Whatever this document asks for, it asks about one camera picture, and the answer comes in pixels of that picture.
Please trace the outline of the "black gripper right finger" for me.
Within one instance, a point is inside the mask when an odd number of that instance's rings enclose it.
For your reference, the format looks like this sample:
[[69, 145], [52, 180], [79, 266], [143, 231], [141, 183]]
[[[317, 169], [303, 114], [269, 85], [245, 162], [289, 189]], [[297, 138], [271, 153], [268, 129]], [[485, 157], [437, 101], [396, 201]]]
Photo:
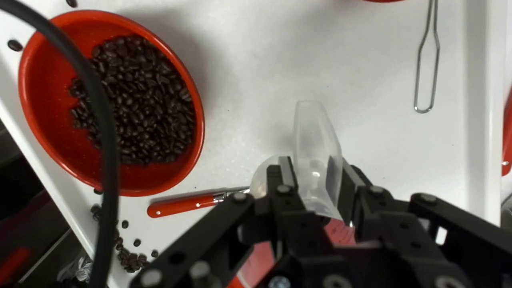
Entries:
[[378, 212], [378, 196], [367, 175], [348, 161], [343, 162], [343, 185], [338, 210], [346, 223], [362, 225]]

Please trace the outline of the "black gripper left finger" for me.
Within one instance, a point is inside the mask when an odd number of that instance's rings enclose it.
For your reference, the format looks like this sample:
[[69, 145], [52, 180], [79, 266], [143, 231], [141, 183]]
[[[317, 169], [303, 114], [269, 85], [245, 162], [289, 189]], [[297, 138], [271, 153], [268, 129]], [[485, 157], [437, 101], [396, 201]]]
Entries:
[[252, 178], [250, 193], [260, 223], [279, 223], [287, 213], [297, 212], [298, 181], [292, 159], [277, 156], [265, 161]]

